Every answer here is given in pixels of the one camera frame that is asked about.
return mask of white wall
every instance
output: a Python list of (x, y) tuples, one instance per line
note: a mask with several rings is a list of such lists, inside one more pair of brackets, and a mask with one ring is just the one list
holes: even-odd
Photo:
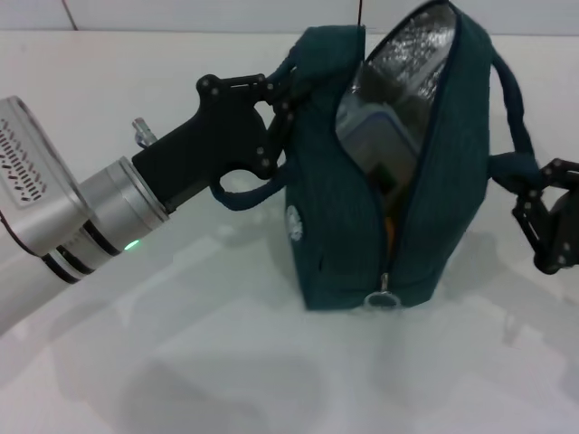
[(0, 0), (0, 29), (72, 30), (61, 0)]
[(301, 32), (354, 24), (357, 0), (69, 0), (81, 30)]
[[(364, 24), (376, 33), (392, 30), (423, 0), (364, 0)], [(577, 0), (455, 0), (494, 34), (579, 34)]]

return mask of teal insulated bag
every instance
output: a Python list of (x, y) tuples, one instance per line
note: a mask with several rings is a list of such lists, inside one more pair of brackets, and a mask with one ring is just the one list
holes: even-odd
[[(286, 187), (306, 307), (429, 300), (490, 178), (518, 195), (514, 214), (537, 266), (552, 273), (572, 265), (574, 241), (561, 241), (561, 219), (540, 201), (549, 184), (572, 189), (555, 170), (567, 163), (539, 169), (517, 81), (485, 30), (439, 0), (406, 17), (366, 60), (364, 46), (357, 26), (311, 28), (298, 40), (271, 76), (293, 74), (289, 93), (299, 101), (286, 164), (258, 199), (243, 199), (254, 204)], [(500, 156), (489, 155), (492, 68), (514, 144)], [(558, 208), (576, 212), (572, 196)]]

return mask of bag strap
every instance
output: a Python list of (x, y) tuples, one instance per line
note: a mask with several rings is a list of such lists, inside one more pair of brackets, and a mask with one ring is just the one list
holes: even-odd
[(525, 107), (517, 79), (505, 61), (493, 50), (492, 65), (497, 71), (503, 88), (503, 98), (507, 108), (507, 121), (515, 152), (491, 156), (489, 178), (514, 194), (521, 194), (529, 187), (540, 187), (542, 176), (535, 160), (523, 117)]

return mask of white tabletop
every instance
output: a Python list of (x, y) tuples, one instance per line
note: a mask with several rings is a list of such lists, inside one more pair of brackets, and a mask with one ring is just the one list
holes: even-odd
[[(199, 77), (268, 73), (296, 39), (0, 33), (0, 96), (26, 101), (83, 180), (138, 151), (133, 118), (162, 136), (195, 113)], [(494, 41), (540, 163), (579, 161), (579, 40)], [(491, 107), (508, 151), (494, 78)], [(0, 432), (575, 434), (579, 269), (535, 270), (513, 204), (489, 187), (431, 302), (320, 314), (302, 306), (282, 194), (233, 213), (203, 192), (0, 338)]]

